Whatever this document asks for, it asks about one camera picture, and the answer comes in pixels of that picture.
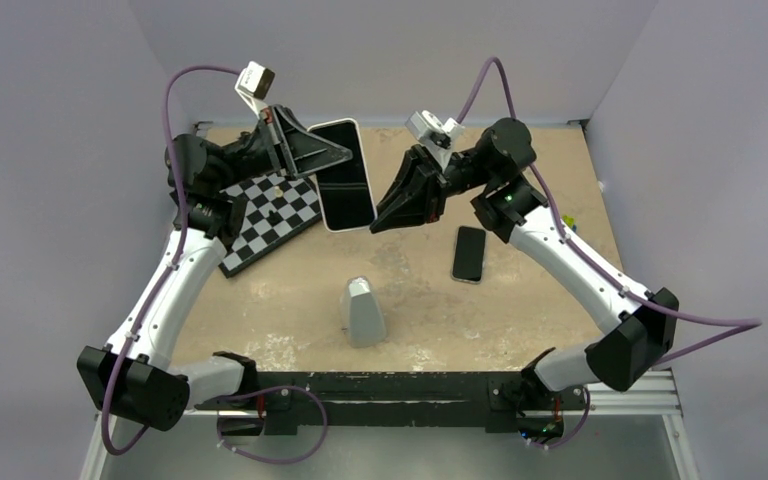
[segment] phone case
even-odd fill
[[[366,155],[363,152],[363,140],[360,138],[360,125],[357,123],[357,120],[354,118],[341,118],[339,120],[332,120],[330,122],[323,122],[323,123],[317,123],[316,125],[311,125],[308,127],[307,131],[311,133],[316,133],[313,130],[320,128],[320,127],[327,127],[330,125],[335,125],[338,123],[346,123],[351,122],[355,125],[355,129],[358,131],[358,145],[360,146],[360,153],[361,153],[361,160],[363,160],[363,170],[366,172],[366,184],[369,185],[369,201],[372,203],[372,211],[374,212],[373,219],[378,218],[378,209],[375,205],[375,198],[372,195],[372,185],[369,183],[369,169],[366,166]],[[316,196],[319,198],[319,184],[315,181],[313,182],[316,187]],[[331,233],[339,233],[339,232],[351,232],[353,230],[362,230],[364,228],[367,228],[367,226],[363,227],[356,227],[356,228],[347,228],[345,230],[331,230],[331,228],[328,227],[328,222],[325,221],[325,215],[322,216],[322,224],[325,225],[325,229],[328,230]]]

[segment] gray wall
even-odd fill
[[[766,320],[676,376],[703,478],[768,478],[768,2],[661,0],[588,139],[630,273]]]
[[[589,118],[656,0],[130,0],[167,72],[196,62],[277,72],[269,100],[303,122],[354,116],[401,125],[411,112],[458,113],[481,63],[508,68],[518,114]],[[498,78],[468,120],[505,112]],[[182,81],[187,113],[253,121],[222,80]]]
[[[124,1],[0,1],[2,479],[80,472],[75,360],[136,301],[172,213],[165,81]]]

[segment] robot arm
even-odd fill
[[[603,336],[564,350],[550,349],[522,370],[527,396],[543,398],[574,385],[604,382],[625,391],[672,346],[674,317],[632,301],[573,252],[557,231],[545,197],[523,176],[536,159],[528,128],[512,118],[484,131],[474,148],[453,152],[459,132],[428,112],[407,122],[419,145],[405,153],[402,167],[382,201],[372,233],[439,220],[446,199],[475,187],[483,191],[471,203],[481,224],[503,242],[535,259],[582,304]],[[628,291],[678,308],[669,290],[652,294],[567,231],[570,239],[600,267],[622,279]]]
[[[175,138],[188,205],[179,205],[164,255],[127,319],[102,349],[87,346],[78,358],[78,371],[97,408],[102,408],[117,361],[121,370],[111,413],[162,431],[172,428],[186,408],[236,393],[246,382],[246,371],[254,369],[254,362],[230,353],[217,353],[180,369],[170,370],[169,365],[196,297],[242,228],[246,200],[231,197],[224,189],[269,173],[304,178],[352,158],[349,149],[308,133],[290,109],[263,102],[273,76],[250,64],[238,79],[237,92],[259,117],[252,133],[226,146],[190,134]],[[171,167],[168,152],[166,165]],[[175,185],[171,168],[168,183]],[[174,192],[172,198],[177,202]],[[187,215],[189,228],[183,253],[173,265],[182,215]],[[151,303],[141,326],[132,333],[147,302]],[[131,348],[123,352],[128,339]]]

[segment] tabletop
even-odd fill
[[[219,144],[240,128],[211,128]],[[475,144],[467,129],[459,149]],[[533,128],[532,145],[561,213],[578,235],[621,268],[608,216],[580,128]],[[415,140],[404,128],[361,129],[376,202]],[[537,182],[526,173],[529,181]],[[372,235],[328,232],[319,224],[233,278],[217,268],[178,338],[173,364],[224,350],[255,359],[264,371],[515,370],[549,347],[598,337],[584,309],[528,256],[487,236],[481,284],[450,276],[457,228],[480,227],[469,200],[450,198],[439,222]],[[365,276],[387,325],[385,341],[352,348],[342,331],[340,296]]]

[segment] black phone screen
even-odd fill
[[[455,241],[455,263],[452,277],[456,280],[478,283],[484,270],[484,244],[487,232],[478,228],[460,227]]]
[[[313,127],[310,132],[352,151],[352,159],[316,172],[319,203],[325,226],[332,231],[369,226],[376,217],[360,147],[360,132],[353,121]]]

